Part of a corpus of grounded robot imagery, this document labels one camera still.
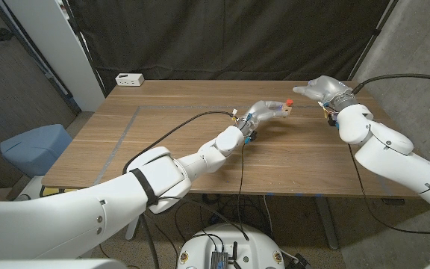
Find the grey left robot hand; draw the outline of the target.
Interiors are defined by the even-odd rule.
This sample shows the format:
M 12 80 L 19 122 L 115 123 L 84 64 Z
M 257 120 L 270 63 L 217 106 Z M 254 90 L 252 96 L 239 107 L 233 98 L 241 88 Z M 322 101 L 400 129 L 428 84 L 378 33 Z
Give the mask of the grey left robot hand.
M 258 125 L 273 117 L 287 117 L 291 112 L 291 107 L 284 102 L 258 101 L 256 102 L 237 122 L 237 127 L 247 135 L 254 131 Z

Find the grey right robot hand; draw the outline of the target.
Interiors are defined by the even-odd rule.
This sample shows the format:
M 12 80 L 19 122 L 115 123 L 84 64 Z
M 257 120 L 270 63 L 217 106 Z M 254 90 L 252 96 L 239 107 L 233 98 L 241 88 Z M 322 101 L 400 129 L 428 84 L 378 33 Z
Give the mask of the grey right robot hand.
M 295 86 L 293 92 L 307 96 L 322 105 L 328 105 L 335 111 L 342 111 L 350 105 L 357 105 L 358 100 L 353 89 L 336 78 L 321 75 L 308 82 L 307 86 Z

